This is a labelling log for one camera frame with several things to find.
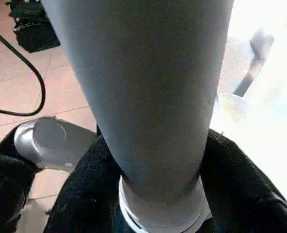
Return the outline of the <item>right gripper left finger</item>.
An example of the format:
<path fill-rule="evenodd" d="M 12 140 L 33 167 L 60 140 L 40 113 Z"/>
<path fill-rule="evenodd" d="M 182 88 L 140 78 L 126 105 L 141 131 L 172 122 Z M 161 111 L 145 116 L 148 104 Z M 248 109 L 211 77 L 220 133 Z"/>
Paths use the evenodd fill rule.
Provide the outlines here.
<path fill-rule="evenodd" d="M 98 136 L 64 182 L 49 213 L 47 233 L 112 233 L 121 169 Z"/>

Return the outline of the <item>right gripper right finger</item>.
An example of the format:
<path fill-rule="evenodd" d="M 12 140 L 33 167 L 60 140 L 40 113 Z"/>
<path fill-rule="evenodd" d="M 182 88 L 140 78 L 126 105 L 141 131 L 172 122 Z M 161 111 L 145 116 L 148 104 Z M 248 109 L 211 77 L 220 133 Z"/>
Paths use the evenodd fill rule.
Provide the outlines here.
<path fill-rule="evenodd" d="M 200 176 L 216 233 L 287 233 L 287 201 L 232 140 L 210 129 Z"/>

